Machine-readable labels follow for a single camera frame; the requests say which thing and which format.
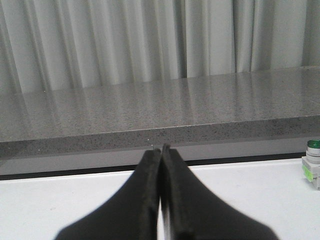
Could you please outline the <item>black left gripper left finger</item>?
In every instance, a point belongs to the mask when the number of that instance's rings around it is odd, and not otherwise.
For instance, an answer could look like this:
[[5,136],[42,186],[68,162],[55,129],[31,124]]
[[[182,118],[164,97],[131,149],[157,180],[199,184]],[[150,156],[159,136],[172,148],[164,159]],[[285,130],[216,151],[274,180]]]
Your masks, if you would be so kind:
[[63,228],[58,240],[155,240],[159,149],[147,150],[124,185],[96,210]]

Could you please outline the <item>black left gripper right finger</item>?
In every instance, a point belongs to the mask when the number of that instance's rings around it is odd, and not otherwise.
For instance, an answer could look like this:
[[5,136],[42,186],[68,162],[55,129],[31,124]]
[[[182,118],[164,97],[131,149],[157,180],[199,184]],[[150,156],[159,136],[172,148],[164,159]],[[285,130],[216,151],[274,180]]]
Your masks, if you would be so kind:
[[276,240],[268,226],[234,209],[211,192],[176,149],[162,148],[160,198],[170,240]]

